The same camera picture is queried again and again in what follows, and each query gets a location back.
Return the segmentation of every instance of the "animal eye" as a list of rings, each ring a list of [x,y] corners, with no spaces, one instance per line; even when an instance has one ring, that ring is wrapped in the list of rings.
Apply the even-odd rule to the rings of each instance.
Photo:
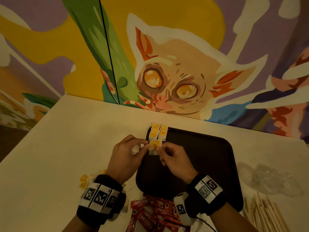
[[[177,88],[176,94],[179,98],[191,98],[197,93],[197,87],[194,85],[181,85]]]
[[[162,85],[162,77],[155,70],[148,70],[144,72],[145,83],[151,88],[158,88]]]

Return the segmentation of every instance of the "person's left hand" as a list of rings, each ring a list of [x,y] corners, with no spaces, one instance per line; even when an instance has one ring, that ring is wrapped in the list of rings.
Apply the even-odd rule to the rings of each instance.
[[[141,146],[141,144],[144,144],[144,146],[134,156],[132,154],[132,148],[135,145]],[[145,139],[139,139],[133,135],[125,137],[121,142],[114,146],[105,174],[111,176],[120,184],[125,183],[137,171],[143,156],[149,148],[150,144],[148,144],[148,141]]]

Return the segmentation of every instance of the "black tray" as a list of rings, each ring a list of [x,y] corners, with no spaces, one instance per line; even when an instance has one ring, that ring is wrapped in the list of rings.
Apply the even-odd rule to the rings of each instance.
[[[229,204],[237,211],[243,208],[236,163],[231,144],[219,137],[168,128],[167,142],[183,146],[193,167],[209,175],[223,189]],[[144,156],[136,173],[137,187],[148,195],[173,199],[185,192],[187,185],[163,166],[159,156]]]

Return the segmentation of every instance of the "person's hand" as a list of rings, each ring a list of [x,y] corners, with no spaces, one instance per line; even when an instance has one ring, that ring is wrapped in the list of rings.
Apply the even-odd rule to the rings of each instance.
[[[161,147],[156,147],[163,166],[168,166],[172,174],[189,184],[198,172],[192,166],[187,153],[182,146],[165,142]]]
[[[132,148],[135,145],[141,147],[141,144],[144,144],[144,146],[140,148],[139,152],[134,156],[132,154]],[[125,183],[137,171],[137,168],[141,164],[141,159],[149,148],[150,144],[148,144],[148,141],[145,139],[139,139],[133,135],[125,137],[114,146],[105,174],[111,176],[120,184]]]

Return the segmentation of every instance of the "white marker tag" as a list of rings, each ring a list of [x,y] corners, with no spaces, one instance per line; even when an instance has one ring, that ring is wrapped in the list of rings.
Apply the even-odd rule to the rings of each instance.
[[[84,191],[82,197],[80,198],[79,205],[83,207],[89,207],[93,196],[95,195],[96,191],[98,190],[99,183],[91,183],[89,187]]]
[[[119,191],[112,190],[112,193],[109,195],[108,199],[106,200],[106,204],[101,210],[101,213],[109,214],[111,212],[111,209],[113,208],[116,202],[116,199],[118,198],[119,193],[120,193]]]
[[[91,202],[89,208],[97,211],[98,213],[101,212],[111,192],[111,188],[101,185],[97,193],[95,194],[95,197],[93,198],[93,201]]]
[[[202,181],[216,196],[222,192],[222,188],[210,176],[207,175]]]
[[[195,189],[199,192],[201,196],[203,196],[207,203],[211,203],[211,201],[213,201],[216,197],[214,193],[202,181],[200,181],[195,186]]]

